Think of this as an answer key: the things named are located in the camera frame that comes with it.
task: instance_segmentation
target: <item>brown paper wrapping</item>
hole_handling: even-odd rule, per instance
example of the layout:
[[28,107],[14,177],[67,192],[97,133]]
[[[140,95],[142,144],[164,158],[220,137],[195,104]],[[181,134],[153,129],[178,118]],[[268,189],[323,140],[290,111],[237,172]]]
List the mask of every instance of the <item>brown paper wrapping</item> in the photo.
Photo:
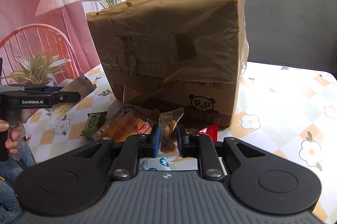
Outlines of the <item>brown paper wrapping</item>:
[[[124,102],[139,102],[176,80],[238,84],[248,57],[245,1],[131,0],[87,21],[105,72],[130,75]],[[140,83],[137,74],[150,77]]]

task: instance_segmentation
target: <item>finger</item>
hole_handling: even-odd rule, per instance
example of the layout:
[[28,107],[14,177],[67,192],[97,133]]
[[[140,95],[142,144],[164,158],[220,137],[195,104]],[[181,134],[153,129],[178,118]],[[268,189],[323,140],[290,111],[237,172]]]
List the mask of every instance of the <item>finger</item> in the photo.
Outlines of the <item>finger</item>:
[[0,120],[0,132],[5,132],[8,130],[8,122],[5,120]]
[[14,156],[17,153],[17,149],[9,149],[8,152]]
[[25,127],[20,121],[17,123],[17,126],[12,129],[12,131],[19,131],[19,136],[16,138],[16,140],[22,139],[26,135]]
[[11,148],[16,148],[16,146],[19,144],[19,142],[16,141],[11,141],[10,139],[5,141],[5,147],[7,150],[11,149]]
[[17,140],[18,137],[20,136],[21,134],[21,131],[19,130],[12,130],[9,134],[9,136],[11,137],[11,140],[14,141],[14,140]]

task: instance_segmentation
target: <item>gray wall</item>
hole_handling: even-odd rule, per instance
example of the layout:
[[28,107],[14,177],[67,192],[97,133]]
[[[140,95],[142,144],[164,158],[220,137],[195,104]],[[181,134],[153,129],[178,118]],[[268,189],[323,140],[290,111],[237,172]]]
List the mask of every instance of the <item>gray wall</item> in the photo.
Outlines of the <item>gray wall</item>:
[[337,0],[247,0],[249,61],[336,71]]

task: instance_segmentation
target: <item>jeans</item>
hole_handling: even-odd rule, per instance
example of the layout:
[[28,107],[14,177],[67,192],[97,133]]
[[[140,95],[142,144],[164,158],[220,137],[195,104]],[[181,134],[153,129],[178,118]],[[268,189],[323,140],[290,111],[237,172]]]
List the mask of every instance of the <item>jeans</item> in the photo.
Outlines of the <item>jeans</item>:
[[0,224],[8,224],[22,213],[14,194],[14,182],[25,168],[36,164],[28,143],[20,152],[20,162],[11,156],[7,161],[0,162]]

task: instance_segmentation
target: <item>floral tablecloth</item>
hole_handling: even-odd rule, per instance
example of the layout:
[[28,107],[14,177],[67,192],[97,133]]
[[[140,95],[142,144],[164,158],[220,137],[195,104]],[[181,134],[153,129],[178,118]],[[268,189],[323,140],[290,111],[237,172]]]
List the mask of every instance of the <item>floral tablecloth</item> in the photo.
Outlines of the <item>floral tablecloth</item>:
[[[115,97],[101,66],[86,76],[97,89],[62,119],[50,122],[39,110],[25,125],[37,162],[85,145],[80,136],[87,113],[106,111]],[[337,220],[335,168],[337,144],[337,81],[329,73],[248,63],[241,78],[234,121],[219,131],[311,169],[320,178],[322,194],[314,214],[325,223]],[[196,168],[193,159],[176,159],[172,170]]]

